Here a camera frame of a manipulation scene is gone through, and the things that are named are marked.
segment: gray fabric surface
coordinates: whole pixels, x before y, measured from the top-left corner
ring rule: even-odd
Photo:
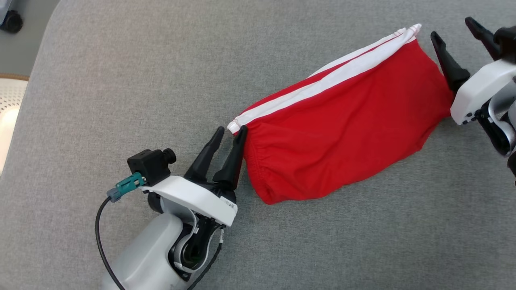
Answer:
[[[94,216],[132,154],[171,147],[183,174],[216,124],[418,22],[429,55],[437,30],[476,71],[489,56],[463,19],[496,29],[513,13],[510,0],[63,0],[0,178],[0,289],[99,287]],[[479,125],[451,119],[420,152],[323,199],[266,205],[244,171],[197,289],[514,289],[513,180]],[[110,204],[108,259],[154,216],[137,192]]]

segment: robotic arm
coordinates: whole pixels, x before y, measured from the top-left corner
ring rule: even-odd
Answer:
[[[478,121],[491,143],[516,176],[516,26],[495,34],[472,17],[465,19],[473,36],[485,46],[494,62],[471,76],[446,50],[437,32],[430,35],[450,90],[455,94],[451,117],[458,125]]]
[[[234,190],[240,175],[247,128],[240,129],[222,169],[215,173],[213,182],[208,182],[206,173],[223,135],[224,127],[219,127],[183,177],[170,175],[168,165],[175,162],[171,149],[144,150],[127,160],[133,175],[107,192],[103,206],[139,187],[148,194],[151,209],[160,215],[125,248],[112,269],[97,236],[108,270],[102,290],[186,289],[191,276],[206,264],[209,245],[220,229],[214,258],[188,289],[209,270],[223,243],[223,229],[232,225],[238,211]],[[97,234],[103,206],[98,213]]]

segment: cable connector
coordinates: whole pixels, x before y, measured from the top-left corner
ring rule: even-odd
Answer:
[[[133,175],[127,177],[121,182],[117,183],[115,188],[112,188],[106,192],[107,196],[111,197],[111,202],[117,202],[122,196],[146,183],[145,177],[142,177],[140,172],[136,172]]]

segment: black cable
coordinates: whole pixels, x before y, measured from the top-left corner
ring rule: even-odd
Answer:
[[[215,254],[213,254],[213,258],[212,260],[208,263],[208,265],[206,266],[206,268],[202,271],[202,273],[197,277],[197,279],[195,279],[195,281],[192,283],[192,285],[190,285],[190,287],[188,287],[187,290],[192,290],[196,285],[197,283],[199,283],[199,281],[201,281],[201,279],[204,277],[204,275],[209,271],[209,269],[212,267],[213,263],[215,262],[215,259],[217,259],[217,256],[219,255],[220,253],[220,249],[222,249],[222,243],[223,243],[223,235],[224,235],[224,230],[221,229],[221,237],[220,237],[220,243],[219,243],[219,246],[217,247],[217,250],[215,251]]]
[[[100,233],[99,233],[99,223],[100,223],[100,214],[102,213],[102,210],[106,206],[106,204],[111,200],[111,197],[106,198],[106,200],[102,203],[102,205],[99,207],[99,211],[97,212],[97,217],[95,219],[95,238],[97,240],[97,247],[99,249],[100,257],[102,258],[102,262],[104,263],[104,266],[106,266],[106,270],[115,282],[115,284],[118,286],[120,290],[125,290],[124,286],[118,281],[117,277],[115,276],[115,273],[113,273],[113,270],[111,270],[111,267],[109,266],[109,263],[107,262],[106,255],[104,254],[104,250],[102,249],[102,243],[100,242]]]

